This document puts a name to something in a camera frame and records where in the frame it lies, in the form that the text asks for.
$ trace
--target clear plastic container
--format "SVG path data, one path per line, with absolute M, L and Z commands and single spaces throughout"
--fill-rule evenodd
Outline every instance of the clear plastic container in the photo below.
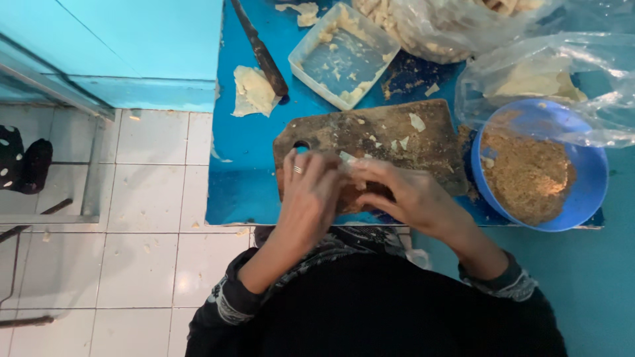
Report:
M 329 103 L 349 111 L 401 46 L 350 6 L 337 3 L 289 55 L 291 72 Z

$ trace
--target metal frame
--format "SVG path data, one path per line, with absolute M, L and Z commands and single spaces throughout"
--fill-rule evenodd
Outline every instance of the metal frame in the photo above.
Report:
M 106 121 L 114 122 L 114 109 L 102 108 L 94 104 L 81 94 L 48 79 L 2 51 L 0 51 L 0 71 L 96 118 L 80 214 L 41 215 L 34 213 L 0 215 L 0 225 L 99 223 L 101 195 L 100 159 Z

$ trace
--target blue table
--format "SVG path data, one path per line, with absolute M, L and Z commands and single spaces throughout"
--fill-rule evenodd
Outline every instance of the blue table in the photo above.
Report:
M 331 0 L 316 1 L 320 8 L 330 7 Z M 273 0 L 242 0 L 245 12 L 260 33 L 289 85 L 290 101 L 278 105 L 269 118 L 251 114 L 242 118 L 234 112 L 236 87 L 234 69 L 238 65 L 257 67 L 247 40 L 230 1 L 223 7 L 224 26 L 218 59 L 217 81 L 220 96 L 213 121 L 213 150 L 210 157 L 208 224 L 275 224 L 280 210 L 276 178 L 273 176 L 272 144 L 292 119 L 338 111 L 322 97 L 291 75 L 288 55 L 309 28 L 298 27 L 294 11 L 276 11 Z M 322 16 L 325 10 L 317 14 Z M 417 100 L 443 98 L 454 111 L 454 89 L 464 64 L 438 65 L 400 52 L 377 84 L 356 109 L 402 104 Z M 429 98 L 426 90 L 434 83 L 440 90 Z M 382 85 L 393 93 L 386 100 Z M 468 178 L 471 168 L 466 166 Z M 467 196 L 455 198 L 480 226 L 513 226 L 482 198 L 471 202 Z M 375 211 L 338 217 L 336 224 L 400 224 L 387 214 Z M 604 224 L 601 209 L 583 226 L 599 228 Z

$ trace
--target blue bowl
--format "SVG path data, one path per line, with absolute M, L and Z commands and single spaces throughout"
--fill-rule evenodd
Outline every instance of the blue bowl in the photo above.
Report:
M 548 100 L 519 100 L 501 107 L 494 112 L 491 117 L 506 111 L 519 111 L 520 115 L 513 119 L 512 122 L 517 125 L 523 125 L 524 128 L 531 126 L 532 123 L 536 123 L 536 119 L 540 118 L 543 125 L 536 125 L 535 128 L 532 128 L 532 132 L 542 137 L 553 136 L 553 133 L 556 131 L 585 132 L 591 130 L 591 127 L 585 123 L 577 113 L 563 105 Z M 545 120 L 552 121 L 553 125 L 544 125 Z M 604 149 L 564 143 L 569 160 L 577 170 L 577 180 L 571 187 L 562 213 L 555 219 L 537 226 L 529 226 L 512 217 L 505 211 L 500 203 L 498 203 L 483 175 L 481 155 L 491 157 L 489 148 L 481 148 L 483 128 L 479 130 L 472 146 L 472 170 L 474 172 L 474 180 L 476 181 L 479 192 L 483 195 L 485 200 L 505 218 L 537 231 L 561 232 L 584 223 L 591 218 L 602 205 L 608 188 L 608 160 L 606 159 Z

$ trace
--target cutting board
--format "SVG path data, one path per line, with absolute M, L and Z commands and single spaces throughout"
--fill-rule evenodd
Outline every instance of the cutting board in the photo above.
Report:
M 423 120 L 423 131 L 419 132 L 412 126 L 411 113 Z M 408 142 L 404 150 L 400 140 L 406 137 Z M 393 140 L 397 140 L 396 149 L 392 148 Z M 336 154 L 345 151 L 356 158 L 370 155 L 375 159 L 390 161 L 396 167 L 426 170 L 452 196 L 467 193 L 467 178 L 458 151 L 457 136 L 452 127 L 448 103 L 443 99 L 292 120 L 274 140 L 280 200 L 284 197 L 283 160 L 291 148 L 298 146 Z M 369 182 L 362 191 L 354 184 L 346 185 L 338 202 L 338 213 L 356 213 L 367 209 L 355 204 L 355 200 L 364 192 L 374 192 L 393 199 L 390 190 L 378 183 Z

